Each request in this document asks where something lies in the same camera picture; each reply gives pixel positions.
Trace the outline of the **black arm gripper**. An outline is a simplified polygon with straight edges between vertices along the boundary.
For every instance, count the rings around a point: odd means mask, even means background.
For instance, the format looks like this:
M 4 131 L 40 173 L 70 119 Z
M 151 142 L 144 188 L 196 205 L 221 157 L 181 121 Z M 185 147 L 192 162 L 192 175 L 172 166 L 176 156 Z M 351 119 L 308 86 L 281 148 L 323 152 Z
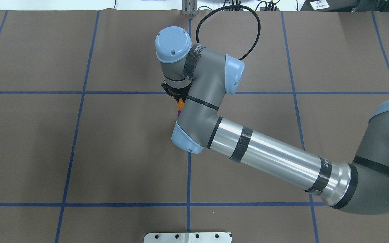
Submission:
M 182 99 L 183 102 L 185 102 L 188 93 L 190 91 L 192 83 L 190 83 L 188 86 L 180 89 L 173 88 L 167 84 L 167 82 L 164 80 L 161 83 L 161 87 L 164 89 L 164 91 L 171 97 L 173 97 L 177 102 L 179 102 L 180 99 Z

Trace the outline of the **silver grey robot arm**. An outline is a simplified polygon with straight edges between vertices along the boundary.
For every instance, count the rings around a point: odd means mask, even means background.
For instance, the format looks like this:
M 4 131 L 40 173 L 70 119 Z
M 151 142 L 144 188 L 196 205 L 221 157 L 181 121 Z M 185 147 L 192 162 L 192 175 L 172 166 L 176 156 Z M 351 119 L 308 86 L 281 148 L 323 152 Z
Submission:
M 332 162 L 217 114 L 224 96 L 239 87 L 242 60 L 193 44 L 178 26 L 161 30 L 155 48 L 165 77 L 162 87 L 185 101 L 171 137 L 178 148 L 195 154 L 211 149 L 340 211 L 389 213 L 389 101 L 375 110 L 353 161 Z

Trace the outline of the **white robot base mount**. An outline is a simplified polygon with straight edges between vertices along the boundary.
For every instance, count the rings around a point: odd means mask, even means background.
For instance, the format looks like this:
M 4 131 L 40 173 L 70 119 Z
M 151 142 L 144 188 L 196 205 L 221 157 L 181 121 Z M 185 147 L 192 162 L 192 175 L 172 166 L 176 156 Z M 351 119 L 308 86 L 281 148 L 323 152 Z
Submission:
M 232 233 L 228 232 L 170 232 L 148 233 L 144 243 L 232 243 Z

